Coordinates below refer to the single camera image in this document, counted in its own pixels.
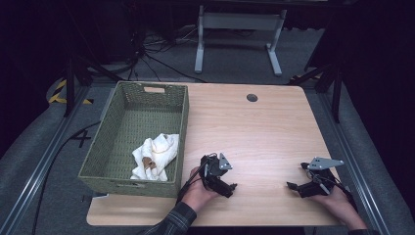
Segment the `green woven basket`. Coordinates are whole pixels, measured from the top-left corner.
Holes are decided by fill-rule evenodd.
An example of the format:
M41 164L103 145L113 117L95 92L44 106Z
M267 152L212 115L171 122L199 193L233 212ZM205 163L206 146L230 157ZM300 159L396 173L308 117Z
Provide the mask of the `green woven basket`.
M105 194L175 198L181 188L189 113L185 85L121 81L100 123L78 178ZM167 180L134 179L133 151L160 134L179 136Z

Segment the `grey metal table frame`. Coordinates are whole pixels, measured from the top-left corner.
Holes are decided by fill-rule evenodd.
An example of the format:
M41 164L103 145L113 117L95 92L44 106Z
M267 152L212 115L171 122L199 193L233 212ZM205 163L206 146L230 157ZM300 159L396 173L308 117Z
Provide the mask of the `grey metal table frame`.
M286 10L282 10L276 15L261 15L248 13L211 13L205 10L201 5L199 7L198 17L198 46L196 52L196 61L194 66L195 73L203 71L204 63L204 30L205 29L245 29L245 30L263 30L273 31L273 39L266 44L265 49L268 58L276 76L282 75L276 47L283 29L287 15Z

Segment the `yellow black floor tape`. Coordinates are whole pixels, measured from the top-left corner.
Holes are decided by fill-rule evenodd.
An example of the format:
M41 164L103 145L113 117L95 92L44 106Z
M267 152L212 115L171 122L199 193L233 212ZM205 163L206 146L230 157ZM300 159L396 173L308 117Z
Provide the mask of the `yellow black floor tape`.
M68 101L66 98L62 97L61 94L66 88L67 81L62 78L61 81L56 86L53 94L49 98L49 103L60 103L60 104L66 104Z

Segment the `white towel with brown print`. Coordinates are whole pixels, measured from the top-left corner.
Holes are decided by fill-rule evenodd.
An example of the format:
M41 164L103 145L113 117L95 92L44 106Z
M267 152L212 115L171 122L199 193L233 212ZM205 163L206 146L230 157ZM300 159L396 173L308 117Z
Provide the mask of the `white towel with brown print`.
M132 152L136 166L131 179L167 181L165 168L178 155L178 134L161 133L155 139L148 138Z

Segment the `person's left hand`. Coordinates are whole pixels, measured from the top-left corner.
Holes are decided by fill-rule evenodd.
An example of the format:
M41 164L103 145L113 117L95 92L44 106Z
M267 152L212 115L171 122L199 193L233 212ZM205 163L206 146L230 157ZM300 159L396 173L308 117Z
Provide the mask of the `person's left hand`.
M190 177L194 176L191 180L187 192L182 198L182 202L189 206L195 213L200 212L211 200L218 197L218 194L214 191L209 191L205 188L203 182L200 180L200 176L197 174L197 167L194 167L190 172Z

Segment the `black tripod stand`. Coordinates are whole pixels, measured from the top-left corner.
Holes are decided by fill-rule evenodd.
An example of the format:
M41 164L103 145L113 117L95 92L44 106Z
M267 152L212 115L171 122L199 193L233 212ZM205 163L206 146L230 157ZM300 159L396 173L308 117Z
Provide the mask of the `black tripod stand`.
M71 55L69 57L65 79L67 81L67 104L65 117L68 117L75 105L75 81L78 80L81 86L89 86L92 84L92 77L88 67L101 73L103 76L110 78L111 80L118 82L121 81L121 77L105 69L101 65L89 61L88 59L79 55Z
M300 85L317 75L320 76L317 83L314 85L314 90L317 93L326 93L330 86L333 86L333 95L331 103L331 113L336 123L340 122L339 108L342 91L342 73L339 65L329 64L316 68L303 75L295 75L288 82L289 85Z

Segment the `aluminium floor rail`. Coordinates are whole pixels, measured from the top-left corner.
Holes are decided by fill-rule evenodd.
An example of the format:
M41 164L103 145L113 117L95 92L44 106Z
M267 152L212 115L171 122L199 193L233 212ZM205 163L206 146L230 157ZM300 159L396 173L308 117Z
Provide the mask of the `aluminium floor rail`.
M63 117L60 121L36 168L28 178L13 208L9 212L3 225L0 227L0 235L13 235L14 231L18 227L20 221L23 218L23 215L27 211L27 208L36 195L38 188L42 184L47 170L53 164L54 158L57 156L59 149L63 146L64 136L69 128L70 122L72 121L75 113L81 106L88 92L89 87L79 88L78 93L75 95L73 107L71 108L69 115L67 117Z
M369 185L364 178L363 171L358 166L358 162L355 159L355 156L346 140L343 129L333 118L330 100L324 94L318 94L317 97L322 105L324 114L329 120L329 123L335 132L335 136L340 143L346 162L346 167L354 184L359 202L365 209L371 225L376 228L382 235L391 235L390 230L388 229L386 222L381 215L379 207L375 202L372 191L369 189Z

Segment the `person's right hand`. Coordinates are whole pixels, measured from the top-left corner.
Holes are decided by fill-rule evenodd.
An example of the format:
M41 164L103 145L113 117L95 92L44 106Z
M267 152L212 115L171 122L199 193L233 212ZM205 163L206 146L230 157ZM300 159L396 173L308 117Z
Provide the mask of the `person's right hand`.
M321 204L334 217L342 222L349 231L367 229L366 223L348 201L346 194L335 186L328 196L313 196L312 200Z

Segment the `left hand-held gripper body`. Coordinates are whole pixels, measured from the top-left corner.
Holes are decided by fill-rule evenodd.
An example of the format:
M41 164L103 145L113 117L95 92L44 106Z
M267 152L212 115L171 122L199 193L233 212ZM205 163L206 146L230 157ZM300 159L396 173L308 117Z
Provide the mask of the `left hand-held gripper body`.
M228 184L220 179L233 166L228 162L223 153L205 155L201 158L200 178L205 187L227 187Z

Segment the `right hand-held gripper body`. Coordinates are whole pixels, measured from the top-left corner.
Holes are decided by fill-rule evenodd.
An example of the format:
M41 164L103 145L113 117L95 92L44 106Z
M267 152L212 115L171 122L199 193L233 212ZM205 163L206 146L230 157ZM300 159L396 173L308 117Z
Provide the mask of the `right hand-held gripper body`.
M325 159L315 157L310 163L301 163L300 166L306 171L310 179L309 187L312 190L312 196L327 196L331 193L332 188L337 184L336 177L331 171L331 167L343 165L340 160Z

